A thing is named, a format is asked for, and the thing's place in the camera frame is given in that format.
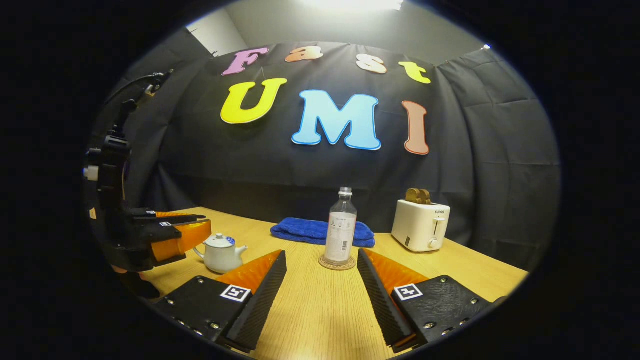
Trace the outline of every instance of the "yellow letter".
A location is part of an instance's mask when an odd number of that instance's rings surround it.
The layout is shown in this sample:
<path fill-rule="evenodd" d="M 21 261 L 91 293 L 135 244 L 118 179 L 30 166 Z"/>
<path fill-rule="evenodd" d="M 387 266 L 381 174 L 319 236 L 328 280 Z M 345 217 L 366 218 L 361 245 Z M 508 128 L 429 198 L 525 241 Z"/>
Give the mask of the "yellow letter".
<path fill-rule="evenodd" d="M 387 68 L 382 65 L 385 62 L 376 56 L 358 54 L 356 59 L 358 59 L 358 61 L 356 61 L 356 65 L 358 65 L 362 70 L 377 72 L 378 74 L 387 73 Z"/>
<path fill-rule="evenodd" d="M 319 59 L 323 57 L 323 53 L 320 52 L 321 48 L 319 46 L 305 46 L 299 47 L 293 51 L 291 51 L 291 55 L 284 58 L 284 61 L 287 63 L 292 63 L 294 61 L 300 60 L 313 60 Z"/>
<path fill-rule="evenodd" d="M 247 91 L 255 86 L 254 82 L 235 84 L 229 88 L 229 96 L 222 106 L 220 117 L 227 124 L 245 124 L 247 122 L 258 120 L 266 115 L 273 106 L 280 85 L 285 84 L 286 79 L 276 78 L 267 79 L 262 82 L 264 92 L 262 97 L 253 109 L 244 110 L 240 108 Z"/>
<path fill-rule="evenodd" d="M 419 83 L 431 84 L 431 80 L 429 78 L 423 78 L 421 74 L 421 72 L 427 72 L 427 70 L 419 67 L 418 64 L 410 61 L 400 61 L 398 65 L 404 66 L 406 74 L 409 75 L 409 78 L 412 78 Z"/>

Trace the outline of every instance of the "table surface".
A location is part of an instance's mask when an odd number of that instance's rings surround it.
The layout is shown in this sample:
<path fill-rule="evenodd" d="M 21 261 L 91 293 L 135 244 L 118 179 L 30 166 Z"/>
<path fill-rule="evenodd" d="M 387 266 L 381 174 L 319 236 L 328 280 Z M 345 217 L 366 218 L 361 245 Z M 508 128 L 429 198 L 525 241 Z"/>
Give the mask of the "table surface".
<path fill-rule="evenodd" d="M 247 245 L 242 255 L 244 263 L 279 249 L 287 252 L 287 275 L 257 348 L 249 356 L 376 360 L 398 355 L 385 345 L 358 269 L 335 271 L 322 267 L 318 259 L 324 254 L 323 245 L 275 238 L 269 231 L 275 224 L 270 222 L 206 208 L 177 212 L 206 215 L 214 233 L 233 237 L 238 247 Z M 511 293 L 527 275 L 447 239 L 440 250 L 423 253 L 406 250 L 391 234 L 376 233 L 375 239 L 374 252 L 428 278 L 451 276 L 490 302 Z M 197 249 L 204 253 L 204 247 L 200 244 Z M 351 249 L 356 260 L 358 249 Z M 162 296 L 198 275 L 211 279 L 219 276 L 207 269 L 192 250 L 186 259 L 144 272 Z"/>

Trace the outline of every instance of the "white light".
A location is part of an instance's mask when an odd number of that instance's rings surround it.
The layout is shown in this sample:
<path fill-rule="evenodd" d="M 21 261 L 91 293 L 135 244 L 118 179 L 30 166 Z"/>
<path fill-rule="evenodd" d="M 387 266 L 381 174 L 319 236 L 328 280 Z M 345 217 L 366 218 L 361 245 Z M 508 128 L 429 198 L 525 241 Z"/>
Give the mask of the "white light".
<path fill-rule="evenodd" d="M 302 0 L 312 6 L 335 10 L 400 10 L 404 0 Z"/>

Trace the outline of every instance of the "pink letter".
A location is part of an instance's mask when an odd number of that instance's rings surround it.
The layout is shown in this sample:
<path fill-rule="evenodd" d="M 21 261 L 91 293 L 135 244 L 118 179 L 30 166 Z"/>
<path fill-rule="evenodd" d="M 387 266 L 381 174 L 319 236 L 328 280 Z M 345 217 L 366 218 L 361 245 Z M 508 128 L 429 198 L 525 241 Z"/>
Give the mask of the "pink letter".
<path fill-rule="evenodd" d="M 266 54 L 267 52 L 269 52 L 269 48 L 263 47 L 262 49 L 245 50 L 236 53 L 234 62 L 231 63 L 229 69 L 222 73 L 222 76 L 244 71 L 244 64 L 251 65 L 255 63 L 255 60 L 258 60 L 258 54 Z"/>
<path fill-rule="evenodd" d="M 409 116 L 409 139 L 404 143 L 404 148 L 413 154 L 429 154 L 429 146 L 424 139 L 424 116 L 427 110 L 413 101 L 403 101 L 402 106 Z"/>

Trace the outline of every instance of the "white teapot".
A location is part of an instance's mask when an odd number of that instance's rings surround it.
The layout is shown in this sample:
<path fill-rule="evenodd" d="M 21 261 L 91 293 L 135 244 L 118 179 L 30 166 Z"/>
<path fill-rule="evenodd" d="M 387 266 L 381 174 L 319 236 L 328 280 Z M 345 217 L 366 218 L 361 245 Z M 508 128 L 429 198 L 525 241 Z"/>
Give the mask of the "white teapot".
<path fill-rule="evenodd" d="M 247 246 L 236 248 L 236 241 L 229 237 L 218 233 L 211 235 L 204 241 L 206 246 L 204 254 L 198 249 L 193 250 L 204 260 L 204 265 L 213 272 L 224 274 L 243 264 L 240 254 L 242 254 Z"/>

